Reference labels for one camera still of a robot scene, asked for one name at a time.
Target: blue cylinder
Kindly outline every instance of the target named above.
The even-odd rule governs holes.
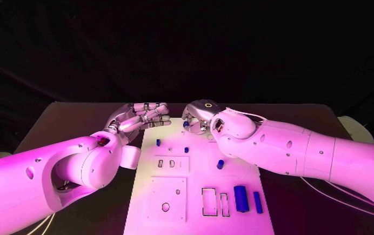
[[[262,213],[262,206],[261,206],[259,194],[258,194],[258,192],[252,192],[252,195],[253,195],[253,202],[255,202],[255,210],[256,210],[256,213]]]
[[[217,169],[222,169],[222,167],[223,167],[223,160],[219,159],[219,160],[217,160],[217,164],[216,164],[216,168],[217,168]]]
[[[235,193],[235,210],[238,212],[248,212],[249,206],[248,206],[245,186],[242,185],[233,186],[233,193]]]

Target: white board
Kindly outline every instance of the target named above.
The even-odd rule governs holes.
[[[193,135],[183,131],[181,124],[181,119],[171,118],[171,125],[147,129],[144,132],[123,234],[271,235],[272,226],[258,168],[240,159],[225,157],[216,143],[210,140],[209,132],[199,136]],[[162,160],[162,167],[165,167],[161,170],[157,167],[160,159]],[[219,159],[225,162],[220,170],[216,168]],[[175,162],[180,162],[183,167],[170,167],[170,160],[174,161],[174,167]],[[160,177],[157,190],[154,190],[151,183]],[[184,180],[184,192],[180,190],[183,188],[177,189],[173,185],[174,182],[175,184],[178,182],[177,178]],[[246,189],[249,211],[243,213],[235,210],[233,186],[236,185],[243,185]],[[213,205],[217,207],[217,216],[201,215],[201,188],[214,189]],[[151,196],[152,191],[160,194],[157,200],[151,200],[151,198],[155,198]],[[253,191],[259,193],[262,214],[255,211]],[[223,204],[223,211],[227,207],[229,217],[222,216],[219,198],[222,193],[226,194],[227,203]],[[164,200],[170,202],[170,208],[164,215],[158,215],[164,213],[161,210]],[[173,205],[178,205],[177,211],[171,211]]]

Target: black backdrop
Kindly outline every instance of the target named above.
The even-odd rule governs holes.
[[[0,0],[0,13],[0,150],[54,100],[320,103],[372,122],[372,0]]]

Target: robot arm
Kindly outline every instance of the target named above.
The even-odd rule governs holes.
[[[139,149],[126,143],[139,129],[170,124],[167,112],[164,103],[125,104],[102,131],[0,159],[0,234],[102,188],[119,166],[135,169]]]
[[[193,126],[206,122],[219,150],[227,157],[238,157],[277,174],[326,180],[374,200],[372,144],[324,136],[258,116],[259,121],[253,122],[246,113],[229,108],[206,119],[206,113],[199,113],[209,110],[201,106],[204,103],[206,100],[199,103],[193,114],[184,109],[181,118],[199,120],[193,125],[186,124],[184,129],[194,130]]]

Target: dark table surface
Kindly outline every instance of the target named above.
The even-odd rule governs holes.
[[[60,103],[46,108],[15,153],[87,136],[102,129],[106,118],[121,103]],[[180,117],[186,104],[168,104],[170,117]],[[331,110],[316,104],[220,104],[253,113],[269,120],[295,124],[320,134],[349,139]],[[142,133],[131,145],[141,147]],[[320,195],[298,177],[282,176],[259,169],[262,191],[275,235],[285,234],[374,234],[374,216]],[[123,231],[134,183],[134,170],[118,169],[109,185],[60,210],[46,235],[113,234]],[[324,193],[368,211],[323,181],[308,179]],[[15,232],[24,235],[37,224]]]

